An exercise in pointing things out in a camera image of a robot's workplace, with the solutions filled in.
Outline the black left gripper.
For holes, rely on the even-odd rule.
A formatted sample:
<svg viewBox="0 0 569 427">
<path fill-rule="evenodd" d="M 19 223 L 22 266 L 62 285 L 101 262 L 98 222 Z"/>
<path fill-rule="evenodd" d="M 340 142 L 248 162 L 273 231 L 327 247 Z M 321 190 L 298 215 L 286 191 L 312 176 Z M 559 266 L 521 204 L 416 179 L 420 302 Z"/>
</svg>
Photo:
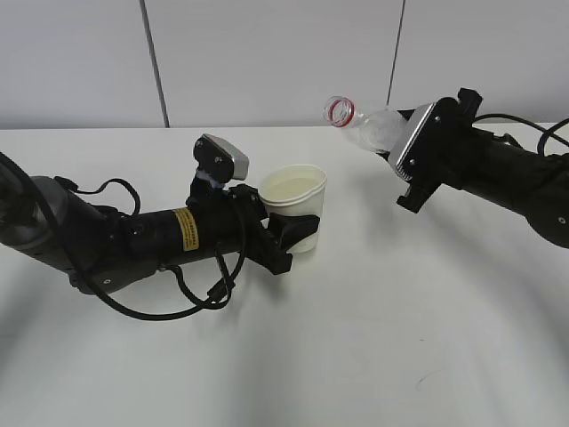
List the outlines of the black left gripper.
<svg viewBox="0 0 569 427">
<path fill-rule="evenodd" d="M 261 221 L 268 218 L 258 190 L 246 184 L 215 189 L 204 180 L 190 184 L 187 208 L 197 229 L 196 257 L 239 252 L 273 274 L 285 274 L 293 263 L 291 254 L 303 254 L 317 245 L 320 218 L 314 214 L 269 215 L 267 231 Z"/>
</svg>

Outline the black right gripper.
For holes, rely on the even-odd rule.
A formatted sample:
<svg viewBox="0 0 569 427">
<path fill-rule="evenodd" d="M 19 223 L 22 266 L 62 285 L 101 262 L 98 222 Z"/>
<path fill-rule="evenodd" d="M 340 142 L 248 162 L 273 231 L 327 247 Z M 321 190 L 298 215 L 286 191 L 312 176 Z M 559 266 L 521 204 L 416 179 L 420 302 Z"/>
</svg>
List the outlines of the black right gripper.
<svg viewBox="0 0 569 427">
<path fill-rule="evenodd" d="M 472 127 L 482 100 L 477 91 L 461 88 L 455 98 L 431 102 L 436 106 L 411 150 L 407 171 L 412 179 L 405 181 L 408 188 L 397 198 L 399 206 L 416 214 L 442 185 L 488 199 L 477 172 L 489 142 Z M 397 110 L 405 121 L 414 112 Z"/>
</svg>

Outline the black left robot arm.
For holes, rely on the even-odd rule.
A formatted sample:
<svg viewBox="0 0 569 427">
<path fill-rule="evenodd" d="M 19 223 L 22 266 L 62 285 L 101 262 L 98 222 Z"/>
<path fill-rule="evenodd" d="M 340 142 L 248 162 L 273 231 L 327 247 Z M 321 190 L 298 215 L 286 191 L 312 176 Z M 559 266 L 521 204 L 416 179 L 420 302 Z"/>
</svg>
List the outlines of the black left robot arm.
<svg viewBox="0 0 569 427">
<path fill-rule="evenodd" d="M 1 242 L 68 275 L 84 294 L 91 289 L 65 253 L 68 248 L 84 272 L 105 293 L 181 264 L 238 253 L 274 275 L 292 267 L 290 249 L 316 233 L 316 214 L 269 213 L 257 189 L 243 181 L 248 158 L 241 153 L 194 149 L 196 174 L 182 208 L 141 213 L 140 204 L 126 214 L 115 207 L 84 201 L 74 182 L 35 176 L 32 182 L 52 209 L 59 236 L 40 210 L 25 174 L 10 160 L 1 162 Z"/>
</svg>

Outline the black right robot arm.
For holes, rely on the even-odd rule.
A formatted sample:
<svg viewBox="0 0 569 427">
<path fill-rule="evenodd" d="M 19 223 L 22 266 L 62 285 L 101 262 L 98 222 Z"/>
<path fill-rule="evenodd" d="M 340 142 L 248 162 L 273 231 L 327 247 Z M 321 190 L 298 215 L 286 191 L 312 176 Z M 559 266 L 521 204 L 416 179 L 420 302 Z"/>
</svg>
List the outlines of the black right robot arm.
<svg viewBox="0 0 569 427">
<path fill-rule="evenodd" d="M 383 158 L 403 181 L 397 204 L 418 213 L 442 185 L 463 190 L 527 220 L 550 243 L 568 246 L 568 156 L 534 153 L 473 126 L 480 94 L 462 88 L 400 111 L 404 130 Z"/>
</svg>

